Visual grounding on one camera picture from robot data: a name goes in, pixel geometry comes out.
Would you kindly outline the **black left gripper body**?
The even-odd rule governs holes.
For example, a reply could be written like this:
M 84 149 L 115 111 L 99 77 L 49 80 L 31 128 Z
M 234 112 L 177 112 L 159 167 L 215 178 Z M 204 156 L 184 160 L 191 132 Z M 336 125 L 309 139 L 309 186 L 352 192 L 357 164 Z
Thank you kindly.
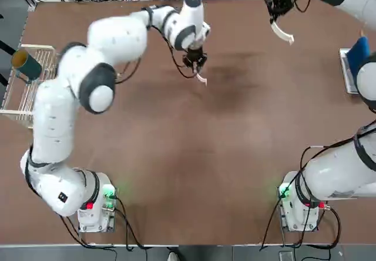
M 186 67 L 191 68 L 193 64 L 197 66 L 197 63 L 206 63 L 207 53 L 203 52 L 203 48 L 187 49 L 186 54 L 183 55 L 183 63 Z

